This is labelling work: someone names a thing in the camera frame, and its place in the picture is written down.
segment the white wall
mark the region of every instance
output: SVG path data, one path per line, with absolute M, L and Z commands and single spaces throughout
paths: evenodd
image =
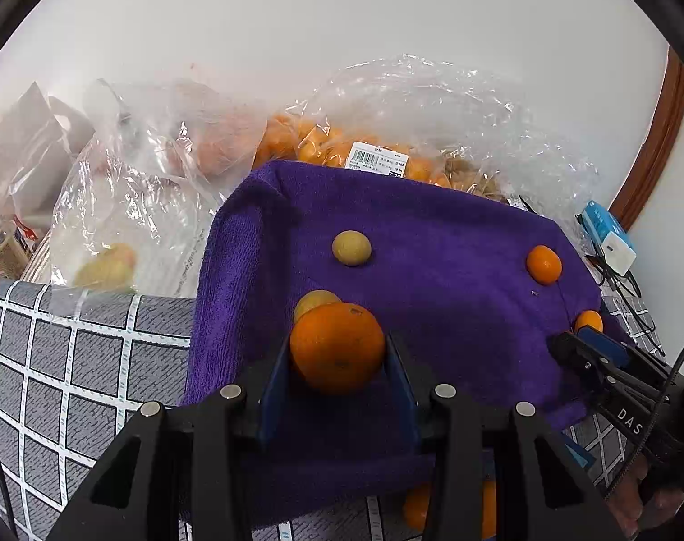
M 638 253 L 633 273 L 672 365 L 684 344 L 684 118 L 630 238 Z
M 275 105 L 401 52 L 520 82 L 538 122 L 622 184 L 666 43 L 631 0 L 43 0 L 0 53 L 0 110 L 34 80 L 81 106 L 88 82 L 188 76 Z

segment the purple cloth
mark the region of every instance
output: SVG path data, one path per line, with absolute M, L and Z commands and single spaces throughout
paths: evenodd
M 363 266 L 332 256 L 333 238 L 348 229 L 372 243 Z M 527 273 L 538 244 L 563 262 L 556 284 Z M 598 310 L 601 297 L 555 222 L 467 193 L 286 161 L 248 176 L 214 220 L 186 403 L 278 346 L 297 300 L 314 289 L 368 308 L 438 379 L 481 403 L 527 400 L 556 428 L 586 414 L 579 385 L 563 379 L 546 339 L 569 330 L 582 310 Z M 293 380 L 270 449 L 243 463 L 250 518 L 278 522 L 415 486 L 431 466 L 411 454 L 382 376 L 350 397 L 324 397 Z

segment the clear plastic bag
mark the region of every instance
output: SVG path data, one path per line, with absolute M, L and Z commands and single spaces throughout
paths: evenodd
M 97 81 L 84 106 L 96 134 L 56 203 L 52 284 L 195 296 L 214 213 L 249 173 L 265 112 L 191 81 Z
M 500 202 L 521 195 L 581 248 L 575 213 L 597 170 L 570 142 L 535 128 L 518 87 L 411 55 L 347 67 L 272 117 L 254 167 L 271 158 L 348 166 L 354 142 L 402 154 L 404 178 Z
M 63 128 L 58 116 L 63 116 Z M 94 129 L 36 83 L 0 121 L 0 212 L 41 238 L 51 227 L 59 191 Z

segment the plastic bottle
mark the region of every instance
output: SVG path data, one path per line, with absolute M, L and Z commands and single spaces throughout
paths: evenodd
M 18 280 L 29 264 L 31 253 L 21 232 L 11 220 L 0 214 L 0 273 Z

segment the human hand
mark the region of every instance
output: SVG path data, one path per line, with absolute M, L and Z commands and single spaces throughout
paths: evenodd
M 607 500 L 611 513 L 617 519 L 626 536 L 632 537 L 639 530 L 638 520 L 643 514 L 643 502 L 638 492 L 640 482 L 647 476 L 647 459 L 640 455 L 629 467 L 628 473 Z M 653 495 L 656 514 L 654 522 L 646 523 L 649 528 L 657 527 L 675 516 L 684 502 L 684 492 L 680 489 L 661 488 Z

